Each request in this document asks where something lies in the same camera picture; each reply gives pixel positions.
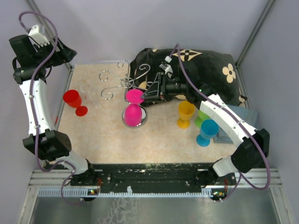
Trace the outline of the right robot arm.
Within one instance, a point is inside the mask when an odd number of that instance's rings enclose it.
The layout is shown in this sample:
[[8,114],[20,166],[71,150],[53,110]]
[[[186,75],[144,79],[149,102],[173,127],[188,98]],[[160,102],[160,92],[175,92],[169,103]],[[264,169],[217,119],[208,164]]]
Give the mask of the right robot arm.
[[267,181],[265,190],[271,182],[269,154],[270,134],[267,130],[257,130],[237,116],[207,84],[196,87],[187,73],[180,80],[169,79],[167,75],[158,75],[152,85],[143,93],[145,102],[164,102],[170,96],[185,95],[187,101],[207,114],[232,140],[235,152],[211,165],[207,171],[198,175],[200,185],[218,185],[230,173],[239,172],[240,177],[261,162],[265,164]]

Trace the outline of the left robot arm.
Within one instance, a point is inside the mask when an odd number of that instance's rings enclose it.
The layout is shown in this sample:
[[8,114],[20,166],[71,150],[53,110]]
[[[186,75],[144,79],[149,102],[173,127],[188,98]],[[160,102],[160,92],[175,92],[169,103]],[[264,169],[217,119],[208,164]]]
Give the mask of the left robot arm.
[[90,170],[89,161],[71,149],[71,142],[65,133],[55,129],[51,121],[46,99],[46,70],[70,62],[76,51],[66,47],[59,38],[52,43],[38,43],[37,38],[29,35],[12,37],[9,43],[16,54],[12,61],[14,80],[19,85],[25,99],[29,137],[23,139],[24,147],[35,155],[36,161],[53,161],[79,175],[81,181],[92,185],[97,173]]

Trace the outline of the green wine glass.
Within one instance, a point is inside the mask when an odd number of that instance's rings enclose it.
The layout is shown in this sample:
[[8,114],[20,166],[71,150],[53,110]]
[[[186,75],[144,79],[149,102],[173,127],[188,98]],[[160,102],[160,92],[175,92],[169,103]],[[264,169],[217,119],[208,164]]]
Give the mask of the green wine glass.
[[202,112],[201,110],[198,110],[198,116],[194,120],[194,123],[195,123],[196,127],[201,128],[202,123],[207,119],[210,119],[210,117],[207,114],[205,114],[204,112]]

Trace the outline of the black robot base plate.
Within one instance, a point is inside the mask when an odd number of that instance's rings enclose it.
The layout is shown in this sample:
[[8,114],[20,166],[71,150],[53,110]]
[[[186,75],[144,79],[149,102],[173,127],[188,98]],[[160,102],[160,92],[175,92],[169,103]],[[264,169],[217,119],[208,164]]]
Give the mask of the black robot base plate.
[[88,170],[74,175],[71,186],[95,186],[102,193],[200,193],[209,185],[236,184],[230,173],[217,177],[211,163],[89,164]]

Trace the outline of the orange wine glass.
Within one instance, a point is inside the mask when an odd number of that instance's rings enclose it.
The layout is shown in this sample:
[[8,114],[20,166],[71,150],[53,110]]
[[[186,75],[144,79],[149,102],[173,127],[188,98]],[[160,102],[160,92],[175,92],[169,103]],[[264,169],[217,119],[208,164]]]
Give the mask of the orange wine glass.
[[195,106],[188,101],[182,101],[178,105],[178,115],[177,126],[182,129],[186,129],[190,126],[190,119],[195,112]]

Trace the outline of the red wine glass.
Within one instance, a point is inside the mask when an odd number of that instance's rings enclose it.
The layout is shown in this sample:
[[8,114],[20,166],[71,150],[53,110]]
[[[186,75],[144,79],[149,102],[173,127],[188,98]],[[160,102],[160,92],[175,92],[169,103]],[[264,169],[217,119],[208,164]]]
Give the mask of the red wine glass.
[[71,108],[75,108],[75,114],[83,117],[88,113],[88,108],[82,105],[82,99],[78,91],[68,90],[63,95],[64,102]]

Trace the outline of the pink wine glass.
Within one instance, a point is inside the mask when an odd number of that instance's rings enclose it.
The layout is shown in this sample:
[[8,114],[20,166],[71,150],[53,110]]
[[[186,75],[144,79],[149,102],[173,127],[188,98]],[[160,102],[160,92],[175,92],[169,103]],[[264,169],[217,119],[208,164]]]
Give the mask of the pink wine glass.
[[143,91],[139,89],[131,89],[125,95],[129,105],[124,111],[124,122],[129,127],[137,127],[142,123],[142,109],[140,107],[144,101],[142,95]]

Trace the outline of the clear wine glass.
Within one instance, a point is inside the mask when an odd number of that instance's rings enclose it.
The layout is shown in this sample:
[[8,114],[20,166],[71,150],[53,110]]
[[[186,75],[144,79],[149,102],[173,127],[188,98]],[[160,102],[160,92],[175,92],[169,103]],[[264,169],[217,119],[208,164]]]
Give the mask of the clear wine glass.
[[99,108],[99,97],[97,90],[92,87],[91,84],[85,83],[80,87],[80,91],[83,94],[86,102],[93,105],[95,108]]

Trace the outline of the blue wine glass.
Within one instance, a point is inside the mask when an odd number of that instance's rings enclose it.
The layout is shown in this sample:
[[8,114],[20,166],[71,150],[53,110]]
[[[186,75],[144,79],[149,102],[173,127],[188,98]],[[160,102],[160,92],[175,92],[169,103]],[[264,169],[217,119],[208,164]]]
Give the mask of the blue wine glass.
[[207,147],[211,139],[218,133],[219,126],[212,119],[206,119],[200,126],[200,133],[196,137],[196,142],[201,147]]

